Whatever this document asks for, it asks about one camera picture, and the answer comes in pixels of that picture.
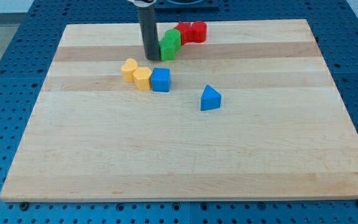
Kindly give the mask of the silver rod holder clamp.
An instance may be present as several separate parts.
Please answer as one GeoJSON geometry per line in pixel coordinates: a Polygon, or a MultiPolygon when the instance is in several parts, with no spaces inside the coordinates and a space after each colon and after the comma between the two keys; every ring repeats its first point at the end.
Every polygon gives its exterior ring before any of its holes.
{"type": "Polygon", "coordinates": [[[133,3],[135,6],[152,6],[157,1],[156,0],[128,0],[133,3]]]}

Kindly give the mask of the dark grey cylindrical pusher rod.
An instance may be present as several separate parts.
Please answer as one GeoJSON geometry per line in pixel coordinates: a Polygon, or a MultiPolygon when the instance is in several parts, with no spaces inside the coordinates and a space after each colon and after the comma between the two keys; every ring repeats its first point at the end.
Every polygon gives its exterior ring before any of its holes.
{"type": "Polygon", "coordinates": [[[155,4],[152,6],[136,6],[144,44],[145,56],[148,60],[160,60],[155,4]]]}

